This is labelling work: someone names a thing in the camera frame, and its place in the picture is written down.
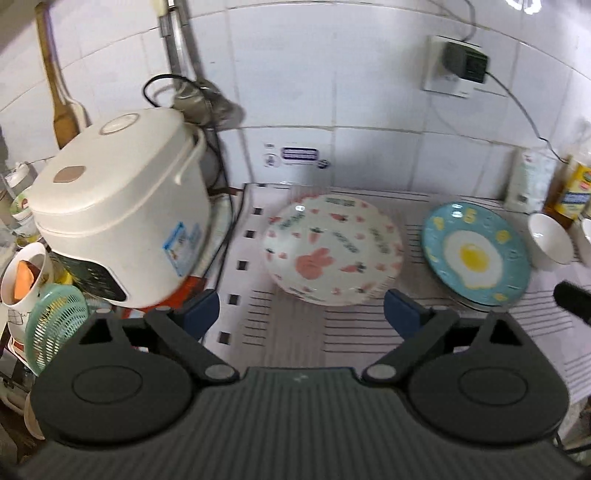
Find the white bowl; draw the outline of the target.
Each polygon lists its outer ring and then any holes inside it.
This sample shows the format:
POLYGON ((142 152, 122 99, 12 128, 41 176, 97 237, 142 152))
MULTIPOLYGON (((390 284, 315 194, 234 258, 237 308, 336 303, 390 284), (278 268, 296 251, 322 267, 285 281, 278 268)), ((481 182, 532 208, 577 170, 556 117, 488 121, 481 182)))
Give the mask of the white bowl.
POLYGON ((575 242, 581 262, 591 267, 591 219, 583 218, 575 222, 575 242))
POLYGON ((528 249, 533 266, 554 271, 570 265, 574 259, 571 238, 562 226, 543 213, 533 213, 527 221, 528 249))

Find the blue fried egg plate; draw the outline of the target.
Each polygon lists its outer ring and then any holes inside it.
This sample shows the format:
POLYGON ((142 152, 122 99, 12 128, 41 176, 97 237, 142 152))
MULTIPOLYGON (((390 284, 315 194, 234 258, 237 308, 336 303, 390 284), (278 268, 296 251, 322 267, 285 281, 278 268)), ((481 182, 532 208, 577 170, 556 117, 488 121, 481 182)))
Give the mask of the blue fried egg plate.
POLYGON ((424 257, 457 296, 483 307, 518 302, 531 277, 522 236, 494 211, 470 202, 433 209, 421 233, 424 257))

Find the pink rabbit pattern plate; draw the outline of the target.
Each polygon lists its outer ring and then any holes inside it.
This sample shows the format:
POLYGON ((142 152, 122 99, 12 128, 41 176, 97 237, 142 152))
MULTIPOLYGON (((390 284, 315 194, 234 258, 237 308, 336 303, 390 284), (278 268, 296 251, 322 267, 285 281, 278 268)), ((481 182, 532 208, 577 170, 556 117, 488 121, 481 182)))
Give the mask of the pink rabbit pattern plate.
POLYGON ((400 230, 360 198, 307 196, 270 218, 267 272, 285 293, 325 307, 358 305, 385 293, 404 266, 400 230))

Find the striped table mat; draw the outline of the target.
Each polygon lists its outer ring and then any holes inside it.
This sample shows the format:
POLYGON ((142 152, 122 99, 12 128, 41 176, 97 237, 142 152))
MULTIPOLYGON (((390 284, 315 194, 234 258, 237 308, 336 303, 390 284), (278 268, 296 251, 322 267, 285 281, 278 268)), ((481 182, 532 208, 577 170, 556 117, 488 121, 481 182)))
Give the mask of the striped table mat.
MULTIPOLYGON (((236 202, 240 217, 218 288, 221 313, 204 345, 238 370, 348 366, 362 371, 401 344, 384 318, 382 298, 359 305, 312 305, 283 292, 267 274, 262 239, 270 218, 297 198, 315 193, 315 187, 249 184, 245 197, 236 202)), ((396 288, 427 307, 480 317, 480 312, 446 295, 421 251, 423 221, 448 197, 363 190, 354 194, 387 213, 401 229, 405 259, 396 288)), ((555 304, 552 293, 563 280, 589 288, 590 271, 578 261, 553 272, 533 271, 527 291, 510 313, 560 373, 572 402, 578 402, 590 394, 590 329, 555 304)))

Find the cooking wine bottle yellow label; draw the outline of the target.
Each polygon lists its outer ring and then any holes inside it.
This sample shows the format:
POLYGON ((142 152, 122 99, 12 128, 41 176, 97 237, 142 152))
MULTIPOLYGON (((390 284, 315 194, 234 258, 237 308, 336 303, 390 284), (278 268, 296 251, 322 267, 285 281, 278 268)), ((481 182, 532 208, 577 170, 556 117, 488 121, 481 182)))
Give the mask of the cooking wine bottle yellow label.
POLYGON ((590 200, 590 153, 572 154, 555 174, 543 212, 569 229, 590 200))

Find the white rice cooker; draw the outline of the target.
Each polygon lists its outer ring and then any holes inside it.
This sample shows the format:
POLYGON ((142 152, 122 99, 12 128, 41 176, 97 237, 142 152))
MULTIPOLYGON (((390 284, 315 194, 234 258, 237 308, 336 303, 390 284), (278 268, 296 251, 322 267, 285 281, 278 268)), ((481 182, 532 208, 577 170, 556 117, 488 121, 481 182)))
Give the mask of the white rice cooker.
POLYGON ((142 309, 180 288, 211 221, 206 150, 204 130, 176 110, 152 108, 88 127, 50 161, 28 205, 83 290, 142 309))

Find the white salt bag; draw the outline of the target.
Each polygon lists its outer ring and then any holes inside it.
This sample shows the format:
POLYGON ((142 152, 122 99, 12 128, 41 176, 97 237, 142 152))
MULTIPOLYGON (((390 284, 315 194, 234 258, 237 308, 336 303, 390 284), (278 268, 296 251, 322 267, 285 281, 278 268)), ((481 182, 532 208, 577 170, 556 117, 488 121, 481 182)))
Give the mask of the white salt bag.
POLYGON ((557 160, 541 150, 518 149, 504 200, 506 210, 531 214, 542 210, 557 160))

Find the green plastic strainer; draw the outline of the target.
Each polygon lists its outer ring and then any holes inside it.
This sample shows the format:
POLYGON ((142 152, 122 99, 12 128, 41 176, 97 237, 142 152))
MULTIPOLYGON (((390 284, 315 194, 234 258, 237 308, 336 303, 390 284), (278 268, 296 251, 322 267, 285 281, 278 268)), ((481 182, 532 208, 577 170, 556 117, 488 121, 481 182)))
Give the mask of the green plastic strainer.
POLYGON ((24 352, 29 369, 39 376, 88 317, 86 300, 76 287, 43 287, 25 328, 24 352))

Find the white utensil cup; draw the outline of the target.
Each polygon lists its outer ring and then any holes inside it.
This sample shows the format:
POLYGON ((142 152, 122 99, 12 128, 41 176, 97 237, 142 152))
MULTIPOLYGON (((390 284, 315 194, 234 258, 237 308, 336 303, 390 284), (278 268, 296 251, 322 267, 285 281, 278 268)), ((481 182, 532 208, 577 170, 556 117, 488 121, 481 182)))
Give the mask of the white utensil cup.
POLYGON ((1 281, 1 301, 8 308, 8 328, 17 342, 24 343, 29 314, 41 291, 53 280, 52 261, 40 242, 22 248, 6 267, 1 281))

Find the wooden spatula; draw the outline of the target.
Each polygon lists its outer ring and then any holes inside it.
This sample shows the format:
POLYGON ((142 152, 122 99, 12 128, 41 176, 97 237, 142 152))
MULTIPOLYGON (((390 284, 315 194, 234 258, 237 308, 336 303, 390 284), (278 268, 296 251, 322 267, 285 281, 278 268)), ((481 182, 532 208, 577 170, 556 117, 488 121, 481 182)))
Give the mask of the wooden spatula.
POLYGON ((89 125, 85 108, 74 100, 65 86, 59 67, 51 22, 49 6, 41 1, 35 6, 35 20, 41 56, 53 104, 53 130, 59 149, 65 147, 89 125))

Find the black power adapter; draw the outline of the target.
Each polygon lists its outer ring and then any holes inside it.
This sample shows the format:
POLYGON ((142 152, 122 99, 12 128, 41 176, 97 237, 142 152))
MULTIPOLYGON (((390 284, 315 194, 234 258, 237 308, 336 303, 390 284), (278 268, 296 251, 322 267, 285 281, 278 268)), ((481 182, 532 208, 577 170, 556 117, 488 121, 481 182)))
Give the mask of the black power adapter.
POLYGON ((462 80, 483 84, 489 56, 474 47, 448 42, 443 49, 444 68, 462 80))

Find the small wall label sticker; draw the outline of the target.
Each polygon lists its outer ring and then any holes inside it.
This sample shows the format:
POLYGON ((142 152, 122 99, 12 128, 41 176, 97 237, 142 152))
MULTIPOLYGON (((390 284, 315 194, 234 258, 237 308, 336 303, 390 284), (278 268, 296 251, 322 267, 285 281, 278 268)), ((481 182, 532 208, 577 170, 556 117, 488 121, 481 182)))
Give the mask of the small wall label sticker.
POLYGON ((263 163, 266 167, 279 168, 284 166, 312 166, 327 169, 331 161, 318 148, 296 145, 277 146, 264 144, 263 163))

